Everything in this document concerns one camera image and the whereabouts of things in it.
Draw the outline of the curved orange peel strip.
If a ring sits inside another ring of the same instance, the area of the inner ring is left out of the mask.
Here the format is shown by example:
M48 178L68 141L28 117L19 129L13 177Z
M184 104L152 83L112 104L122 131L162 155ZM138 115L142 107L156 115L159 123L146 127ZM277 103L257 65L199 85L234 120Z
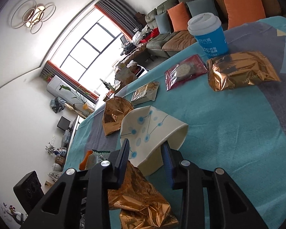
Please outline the curved orange peel strip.
M89 159L89 156L92 155L92 154L93 154L93 151L92 151L92 150L88 150L88 151L86 152L86 155L85 155L83 161L79 164L79 170L80 170L80 171L85 170L87 161L88 161L88 159Z

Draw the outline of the white paper cup blue print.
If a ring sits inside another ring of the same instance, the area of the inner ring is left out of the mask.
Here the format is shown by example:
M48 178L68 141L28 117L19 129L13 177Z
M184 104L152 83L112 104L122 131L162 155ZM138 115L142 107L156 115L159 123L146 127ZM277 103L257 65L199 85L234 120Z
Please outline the white paper cup blue print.
M146 177L162 165L161 145L169 143L178 150L187 136L189 126L177 118L153 107L130 111L122 120L120 141L130 143L129 161Z

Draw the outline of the torn gold foil wrapper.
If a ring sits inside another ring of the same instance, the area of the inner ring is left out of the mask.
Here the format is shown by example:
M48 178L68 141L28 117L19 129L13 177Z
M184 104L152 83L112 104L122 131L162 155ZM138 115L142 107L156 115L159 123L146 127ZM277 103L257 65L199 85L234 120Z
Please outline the torn gold foil wrapper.
M128 162L123 184L108 191L110 210L120 210L120 228L176 228L179 222L169 202Z

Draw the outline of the green snack wrapper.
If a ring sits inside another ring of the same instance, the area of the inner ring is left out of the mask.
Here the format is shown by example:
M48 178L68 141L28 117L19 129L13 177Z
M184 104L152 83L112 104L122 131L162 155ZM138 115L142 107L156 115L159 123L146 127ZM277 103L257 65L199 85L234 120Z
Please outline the green snack wrapper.
M103 160L107 160L110 155L110 151L98 151L92 150L92 154L89 155L88 160L86 162L85 169L91 169L97 163L102 162Z

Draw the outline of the crumpled gold wrapper far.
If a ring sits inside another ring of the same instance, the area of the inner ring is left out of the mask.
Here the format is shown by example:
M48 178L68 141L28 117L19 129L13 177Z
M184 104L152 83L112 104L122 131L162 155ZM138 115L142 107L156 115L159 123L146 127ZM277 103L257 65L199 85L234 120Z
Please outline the crumpled gold wrapper far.
M102 125L106 136L120 130L124 117L134 108L122 97L113 97L106 101Z

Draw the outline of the white cracker packet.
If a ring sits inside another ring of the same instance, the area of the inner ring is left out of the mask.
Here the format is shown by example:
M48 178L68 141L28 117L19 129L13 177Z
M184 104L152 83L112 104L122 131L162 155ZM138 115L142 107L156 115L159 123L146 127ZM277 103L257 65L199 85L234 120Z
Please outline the white cracker packet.
M131 104L138 105L148 101L155 101L159 86L160 83L158 81L154 81L137 88L132 95Z

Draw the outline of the small black monitor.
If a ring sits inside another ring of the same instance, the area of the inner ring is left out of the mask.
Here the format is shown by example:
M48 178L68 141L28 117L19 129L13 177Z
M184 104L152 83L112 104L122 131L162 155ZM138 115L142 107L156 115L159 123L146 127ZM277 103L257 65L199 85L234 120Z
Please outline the small black monitor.
M66 131L71 128L70 124L71 124L71 121L62 116L57 123L57 127L63 131Z

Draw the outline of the tall green potted plant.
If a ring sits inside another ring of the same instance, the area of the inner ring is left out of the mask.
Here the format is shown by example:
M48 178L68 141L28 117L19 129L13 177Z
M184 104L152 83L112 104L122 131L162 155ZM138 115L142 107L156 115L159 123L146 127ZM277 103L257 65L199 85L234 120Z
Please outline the tall green potted plant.
M84 110L91 110L91 111L94 110L94 108L88 104L88 102L84 99L84 97L77 90L73 91L72 88L70 88L69 86L65 86L65 85L60 85L59 89L67 90L73 94L73 97L71 99L76 99L78 101L78 102L71 102L72 107L74 109L76 109L76 105L79 104Z

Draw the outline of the red cookie packet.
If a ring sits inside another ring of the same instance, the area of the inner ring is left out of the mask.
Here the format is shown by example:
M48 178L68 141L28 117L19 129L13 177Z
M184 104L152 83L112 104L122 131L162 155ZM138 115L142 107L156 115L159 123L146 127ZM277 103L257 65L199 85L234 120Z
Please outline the red cookie packet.
M165 71L166 90L169 91L207 72L207 68L199 55L192 55Z

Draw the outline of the white standing air conditioner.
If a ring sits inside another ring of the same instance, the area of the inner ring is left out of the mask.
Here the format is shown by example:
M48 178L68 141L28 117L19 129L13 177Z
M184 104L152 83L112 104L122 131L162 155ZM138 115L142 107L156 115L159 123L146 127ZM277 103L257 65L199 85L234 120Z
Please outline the white standing air conditioner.
M84 103L92 112L95 110L96 105L93 102L81 95L77 89L67 85L67 83L58 76L54 76L52 78L52 80L47 84L46 90L53 96L62 98L69 105L74 105L75 108L82 112L88 111L83 108Z

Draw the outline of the blue coffee cup white lid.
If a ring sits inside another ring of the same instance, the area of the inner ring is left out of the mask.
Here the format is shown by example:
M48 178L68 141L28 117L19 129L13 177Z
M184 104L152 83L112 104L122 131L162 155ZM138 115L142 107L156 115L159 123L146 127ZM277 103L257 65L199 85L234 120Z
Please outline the blue coffee cup white lid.
M188 21L187 30L209 58L228 53L228 44L218 16L207 12Z

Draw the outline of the grey-blue cushion far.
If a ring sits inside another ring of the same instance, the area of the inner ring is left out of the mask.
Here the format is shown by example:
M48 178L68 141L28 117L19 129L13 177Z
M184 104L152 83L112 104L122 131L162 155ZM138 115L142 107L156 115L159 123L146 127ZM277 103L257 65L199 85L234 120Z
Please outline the grey-blue cushion far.
M160 34L170 34L171 33L171 27L170 27L169 19L168 19L166 12L164 12L160 15L156 15L155 20L156 20L156 23L158 26L158 31Z

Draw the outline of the grey-blue cushion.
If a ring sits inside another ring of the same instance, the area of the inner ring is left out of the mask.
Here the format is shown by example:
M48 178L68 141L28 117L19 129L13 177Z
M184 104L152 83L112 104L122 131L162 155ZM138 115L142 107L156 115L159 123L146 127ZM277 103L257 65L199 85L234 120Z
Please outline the grey-blue cushion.
M214 0L193 0L190 2L186 2L192 17L210 12L215 16L219 16Z
M160 34L170 34L171 33L171 27L170 27L169 19L168 19L166 12L164 12L160 15L156 15L155 20L156 20L156 23L158 26L158 31Z

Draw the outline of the green sectional sofa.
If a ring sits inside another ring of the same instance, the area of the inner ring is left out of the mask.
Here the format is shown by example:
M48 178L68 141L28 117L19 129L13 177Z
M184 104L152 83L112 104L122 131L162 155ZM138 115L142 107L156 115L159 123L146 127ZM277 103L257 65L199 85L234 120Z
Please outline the green sectional sofa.
M207 35L259 19L283 15L278 0L167 0L146 17L152 29L146 49L151 55L170 58L195 42L211 49Z

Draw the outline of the grey-blue cushion near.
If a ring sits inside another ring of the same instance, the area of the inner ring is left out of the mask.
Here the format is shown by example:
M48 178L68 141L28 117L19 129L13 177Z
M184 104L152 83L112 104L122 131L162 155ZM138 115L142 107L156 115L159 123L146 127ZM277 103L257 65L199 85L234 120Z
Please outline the grey-blue cushion near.
M186 2L192 17L210 12L215 16L219 16L214 0L193 0L190 2Z

